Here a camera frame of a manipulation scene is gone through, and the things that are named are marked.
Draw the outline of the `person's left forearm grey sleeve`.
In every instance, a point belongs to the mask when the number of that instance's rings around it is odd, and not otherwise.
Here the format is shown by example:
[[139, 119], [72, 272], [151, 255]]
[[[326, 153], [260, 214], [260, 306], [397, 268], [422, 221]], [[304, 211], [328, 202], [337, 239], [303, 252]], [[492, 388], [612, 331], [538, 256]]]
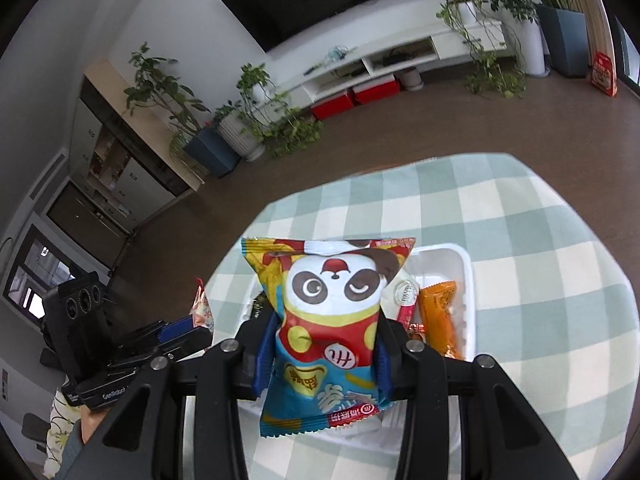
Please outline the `person's left forearm grey sleeve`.
[[62, 453], [61, 466], [53, 477], [54, 480], [65, 480], [70, 468], [85, 447], [84, 434], [82, 433], [81, 420], [75, 422], [70, 435], [68, 436], [65, 448]]

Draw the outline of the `person's left hand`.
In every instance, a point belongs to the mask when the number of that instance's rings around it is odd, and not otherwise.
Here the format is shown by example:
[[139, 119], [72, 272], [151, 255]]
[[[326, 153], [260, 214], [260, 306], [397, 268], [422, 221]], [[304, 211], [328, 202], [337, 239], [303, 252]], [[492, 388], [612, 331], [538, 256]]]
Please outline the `person's left hand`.
[[96, 428], [103, 422], [105, 416], [111, 411], [110, 408], [101, 408], [91, 411], [85, 405], [80, 407], [80, 435], [83, 444], [86, 444], [96, 431]]

